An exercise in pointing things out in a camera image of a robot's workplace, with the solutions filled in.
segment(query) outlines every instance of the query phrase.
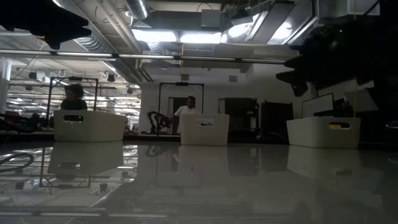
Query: ceiling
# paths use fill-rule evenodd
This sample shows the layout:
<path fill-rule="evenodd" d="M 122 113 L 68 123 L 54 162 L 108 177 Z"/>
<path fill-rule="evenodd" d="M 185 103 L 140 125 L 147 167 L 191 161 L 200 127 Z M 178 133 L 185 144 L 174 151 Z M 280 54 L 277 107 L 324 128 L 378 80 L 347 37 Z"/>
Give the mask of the ceiling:
<path fill-rule="evenodd" d="M 56 0 L 57 4 L 81 17 L 89 20 L 89 29 L 93 31 L 91 39 L 98 41 L 102 46 L 107 46 L 106 51 L 87 47 L 82 39 L 71 40 L 61 44 L 61 52 L 93 52 L 93 53 L 125 53 L 139 54 L 150 53 L 147 43 L 138 41 L 131 32 L 131 25 L 139 24 L 141 21 L 134 22 L 126 14 L 128 7 L 125 0 Z M 293 11 L 299 14 L 301 11 L 310 11 L 308 3 L 310 0 L 298 0 Z M 150 15 L 154 12 L 174 11 L 178 14 L 201 13 L 202 9 L 222 10 L 223 12 L 233 11 L 245 6 L 252 9 L 258 4 L 263 5 L 263 1 L 220 1 L 210 0 L 206 3 L 195 0 L 188 1 L 148 1 L 151 9 Z M 21 50 L 52 50 L 45 42 L 42 42 L 33 35 L 4 35 L 7 31 L 0 27 L 0 49 L 21 49 Z M 272 58 L 288 59 L 296 55 L 296 52 L 289 49 L 287 45 L 267 45 L 262 42 L 234 42 L 228 44 L 189 44 L 180 42 L 163 42 L 167 53 L 174 55 L 196 55 L 209 57 L 235 57 L 235 58 Z M 8 100 L 9 107 L 17 111 L 27 113 L 44 113 L 47 106 L 46 95 L 49 92 L 49 81 L 32 80 L 29 78 L 30 72 L 45 71 L 47 78 L 79 76 L 85 78 L 99 79 L 98 95 L 102 96 L 100 106 L 106 108 L 108 101 L 113 101 L 114 97 L 125 98 L 116 99 L 116 104 L 121 106 L 130 105 L 134 108 L 134 113 L 139 113 L 139 102 L 141 102 L 141 90 L 139 85 L 144 82 L 178 82 L 180 74 L 190 74 L 190 81 L 202 83 L 224 83 L 229 84 L 229 76 L 237 76 L 238 81 L 245 79 L 250 64 L 248 63 L 227 63 L 212 61 L 159 61 L 138 59 L 117 59 L 117 61 L 101 60 L 100 58 L 75 58 L 75 57 L 53 57 L 53 56 L 27 56 L 27 55 L 2 55 L 3 58 L 12 60 L 11 87 L 9 92 L 15 94 L 20 101 Z M 115 82 L 107 81 L 109 74 L 115 75 Z M 82 83 L 85 86 L 86 96 L 95 93 L 91 86 L 93 83 Z M 134 90 L 133 94 L 127 94 L 127 88 Z M 52 108 L 57 108 L 63 98 L 63 88 L 55 88 L 54 95 L 58 98 L 52 103 Z M 36 103 L 32 110 L 26 110 L 23 106 Z M 117 113 L 131 114 L 129 110 L 119 110 Z"/>

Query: doorway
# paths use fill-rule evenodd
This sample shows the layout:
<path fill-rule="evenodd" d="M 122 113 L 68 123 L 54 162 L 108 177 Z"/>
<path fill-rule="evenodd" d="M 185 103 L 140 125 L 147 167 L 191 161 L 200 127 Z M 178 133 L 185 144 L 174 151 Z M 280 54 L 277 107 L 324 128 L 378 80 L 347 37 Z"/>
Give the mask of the doorway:
<path fill-rule="evenodd" d="M 169 106 L 172 106 L 172 116 L 174 113 L 181 107 L 187 105 L 187 98 L 186 97 L 169 97 Z M 178 124 L 180 123 L 180 118 L 179 117 L 174 117 L 173 118 L 173 123 L 172 123 L 172 134 L 177 134 L 178 130 Z"/>

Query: light fixture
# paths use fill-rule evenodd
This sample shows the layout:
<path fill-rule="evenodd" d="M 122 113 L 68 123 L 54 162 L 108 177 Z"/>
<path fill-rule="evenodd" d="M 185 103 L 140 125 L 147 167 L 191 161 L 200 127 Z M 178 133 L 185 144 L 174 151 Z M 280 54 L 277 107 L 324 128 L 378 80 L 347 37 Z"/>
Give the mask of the light fixture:
<path fill-rule="evenodd" d="M 245 34 L 249 31 L 250 27 L 252 26 L 252 22 L 245 23 L 245 24 L 239 24 L 236 26 L 233 26 L 229 29 L 228 34 L 232 37 L 239 37 L 242 34 Z"/>
<path fill-rule="evenodd" d="M 284 22 L 275 32 L 271 39 L 285 39 L 292 33 L 292 25 Z"/>
<path fill-rule="evenodd" d="M 137 40 L 147 43 L 154 42 L 175 42 L 177 36 L 174 31 L 158 31 L 158 30 L 137 30 L 132 29 L 132 33 Z"/>
<path fill-rule="evenodd" d="M 183 43 L 191 44 L 219 44 L 221 40 L 221 33 L 217 32 L 215 34 L 185 34 L 181 37 L 180 41 Z"/>
<path fill-rule="evenodd" d="M 107 78 L 107 81 L 108 82 L 114 82 L 116 79 L 115 79 L 115 77 L 114 77 L 114 74 L 109 74 L 108 75 L 108 78 Z"/>
<path fill-rule="evenodd" d="M 221 42 L 221 43 L 226 43 L 227 41 L 228 41 L 228 36 L 227 36 L 226 34 L 223 34 L 223 35 L 221 36 L 220 42 Z"/>

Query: ductwork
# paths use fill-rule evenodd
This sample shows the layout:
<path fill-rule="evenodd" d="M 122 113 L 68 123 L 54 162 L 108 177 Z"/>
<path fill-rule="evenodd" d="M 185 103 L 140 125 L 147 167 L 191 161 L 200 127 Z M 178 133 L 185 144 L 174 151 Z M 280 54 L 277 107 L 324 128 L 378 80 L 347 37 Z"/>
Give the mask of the ductwork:
<path fill-rule="evenodd" d="M 126 0 L 130 15 L 136 19 L 145 19 L 149 15 L 149 6 L 146 0 Z"/>
<path fill-rule="evenodd" d="M 75 13 L 81 17 L 87 18 L 83 11 L 72 0 L 57 0 L 58 4 L 64 9 Z M 74 41 L 81 45 L 84 49 L 93 53 L 117 53 L 116 49 L 105 39 L 101 32 L 94 26 L 91 21 L 88 28 L 92 31 L 91 37 L 82 37 Z M 129 83 L 140 83 L 142 77 L 139 72 L 131 68 L 129 64 L 121 58 L 116 61 L 105 62 L 110 64 L 115 70 Z"/>
<path fill-rule="evenodd" d="M 148 43 L 148 47 L 153 54 L 167 54 L 161 42 Z"/>
<path fill-rule="evenodd" d="M 316 16 L 316 5 L 311 0 L 263 1 L 255 6 L 241 6 L 226 12 L 218 12 L 219 24 L 206 23 L 206 18 L 216 18 L 212 14 L 217 12 L 217 10 L 208 11 L 212 10 L 205 12 L 154 11 L 142 21 L 148 27 L 141 28 L 136 24 L 132 28 L 172 30 L 177 37 L 182 37 L 185 33 L 221 32 L 222 36 L 226 37 L 221 41 L 228 44 L 246 42 L 247 44 L 283 45 L 303 34 L 304 27 L 310 27 L 307 24 Z M 247 16 L 240 17 L 245 16 L 245 13 L 239 14 L 241 11 L 246 11 Z M 235 23 L 234 26 L 234 21 L 240 21 L 243 24 Z"/>

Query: white wall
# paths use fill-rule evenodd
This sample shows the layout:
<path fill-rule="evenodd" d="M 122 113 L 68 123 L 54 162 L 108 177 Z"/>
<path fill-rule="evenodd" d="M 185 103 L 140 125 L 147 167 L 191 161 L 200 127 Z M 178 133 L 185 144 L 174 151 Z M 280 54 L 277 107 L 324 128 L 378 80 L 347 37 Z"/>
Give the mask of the white wall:
<path fill-rule="evenodd" d="M 204 113 L 218 113 L 218 99 L 220 98 L 257 98 L 261 104 L 265 100 L 275 103 L 293 103 L 295 118 L 301 117 L 301 103 L 310 97 L 307 92 L 297 98 L 291 86 L 276 79 L 275 74 L 286 71 L 283 65 L 253 65 L 246 74 L 244 85 L 205 84 Z M 175 86 L 162 87 L 160 112 L 167 114 L 169 97 L 194 96 L 197 99 L 197 110 L 201 111 L 201 87 Z M 159 102 L 159 84 L 146 83 L 142 85 L 141 114 L 139 118 L 139 132 L 149 131 L 150 122 L 147 113 L 157 111 Z"/>

